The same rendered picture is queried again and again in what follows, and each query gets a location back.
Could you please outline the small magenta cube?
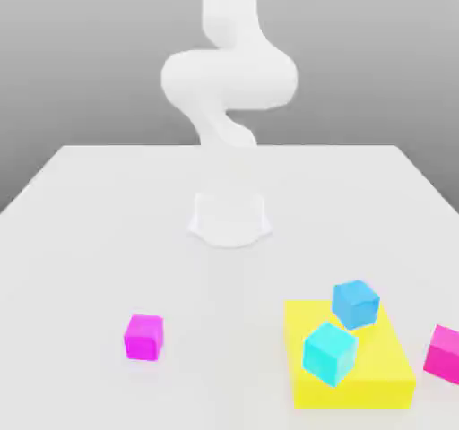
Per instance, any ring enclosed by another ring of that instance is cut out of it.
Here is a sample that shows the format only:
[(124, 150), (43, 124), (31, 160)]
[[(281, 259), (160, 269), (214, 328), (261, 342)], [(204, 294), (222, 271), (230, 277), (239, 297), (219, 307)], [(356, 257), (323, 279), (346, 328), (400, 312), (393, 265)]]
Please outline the small magenta cube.
[(158, 315), (133, 314), (124, 334), (126, 356), (157, 361), (164, 341), (164, 320)]

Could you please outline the small blue cube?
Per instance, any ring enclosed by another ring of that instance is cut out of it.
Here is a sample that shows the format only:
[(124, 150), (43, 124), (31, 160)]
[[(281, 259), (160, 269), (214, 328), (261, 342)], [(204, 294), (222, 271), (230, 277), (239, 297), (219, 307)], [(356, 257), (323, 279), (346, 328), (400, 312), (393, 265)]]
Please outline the small blue cube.
[(379, 303), (379, 295), (361, 279), (333, 287), (332, 312), (347, 330), (374, 324)]

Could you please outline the small cyan cube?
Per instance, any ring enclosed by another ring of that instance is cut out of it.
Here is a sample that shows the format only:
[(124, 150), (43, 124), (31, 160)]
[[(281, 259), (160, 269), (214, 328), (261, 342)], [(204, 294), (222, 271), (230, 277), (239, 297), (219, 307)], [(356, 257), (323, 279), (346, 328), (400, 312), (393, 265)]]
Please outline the small cyan cube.
[(358, 345), (356, 336), (323, 322), (305, 338), (301, 365), (323, 383), (337, 387), (355, 366)]

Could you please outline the small pink cube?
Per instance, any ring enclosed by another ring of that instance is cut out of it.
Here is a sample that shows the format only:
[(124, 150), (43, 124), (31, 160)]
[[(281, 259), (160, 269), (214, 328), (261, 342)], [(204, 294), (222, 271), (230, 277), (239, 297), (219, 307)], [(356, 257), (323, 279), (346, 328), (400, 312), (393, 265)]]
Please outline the small pink cube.
[(459, 384), (459, 331), (436, 325), (423, 370), (450, 383)]

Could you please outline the large yellow box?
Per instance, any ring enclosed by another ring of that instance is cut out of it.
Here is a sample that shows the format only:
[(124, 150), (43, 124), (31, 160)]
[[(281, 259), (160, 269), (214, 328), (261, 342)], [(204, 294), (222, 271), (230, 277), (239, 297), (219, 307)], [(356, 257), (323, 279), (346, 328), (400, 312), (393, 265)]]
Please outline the large yellow box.
[(355, 366), (335, 387), (302, 367), (305, 338), (321, 323), (344, 326), (329, 300), (286, 300), (283, 333), (296, 409), (407, 409), (415, 374), (385, 308), (374, 324), (351, 331), (359, 340)]

